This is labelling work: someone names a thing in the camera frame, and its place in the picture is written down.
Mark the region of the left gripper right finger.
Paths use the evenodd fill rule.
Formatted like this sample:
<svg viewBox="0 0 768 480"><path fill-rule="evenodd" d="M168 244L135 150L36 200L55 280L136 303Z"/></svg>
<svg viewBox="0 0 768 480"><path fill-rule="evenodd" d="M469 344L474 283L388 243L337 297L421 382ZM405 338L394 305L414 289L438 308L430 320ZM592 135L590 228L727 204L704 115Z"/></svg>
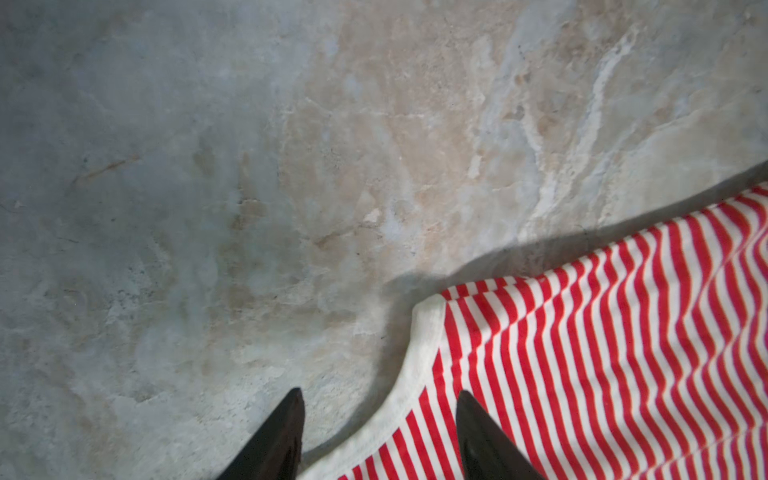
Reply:
<svg viewBox="0 0 768 480"><path fill-rule="evenodd" d="M543 480L543 476L466 390L458 397L456 429L465 479Z"/></svg>

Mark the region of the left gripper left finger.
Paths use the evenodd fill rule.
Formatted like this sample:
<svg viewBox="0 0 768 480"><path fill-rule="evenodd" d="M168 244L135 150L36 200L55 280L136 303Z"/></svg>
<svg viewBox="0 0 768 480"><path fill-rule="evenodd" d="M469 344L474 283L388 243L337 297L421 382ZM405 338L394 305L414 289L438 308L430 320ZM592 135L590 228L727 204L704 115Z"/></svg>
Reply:
<svg viewBox="0 0 768 480"><path fill-rule="evenodd" d="M305 402L291 389L218 480L294 480L302 453Z"/></svg>

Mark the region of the red white striped tank top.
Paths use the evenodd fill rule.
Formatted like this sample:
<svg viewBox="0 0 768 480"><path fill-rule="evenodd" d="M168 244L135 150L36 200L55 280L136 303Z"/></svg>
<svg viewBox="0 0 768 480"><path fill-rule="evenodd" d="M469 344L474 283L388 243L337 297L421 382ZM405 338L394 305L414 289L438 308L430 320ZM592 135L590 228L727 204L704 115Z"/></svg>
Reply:
<svg viewBox="0 0 768 480"><path fill-rule="evenodd" d="M414 307L395 385L307 479L459 479L470 392L549 479L767 475L767 187Z"/></svg>

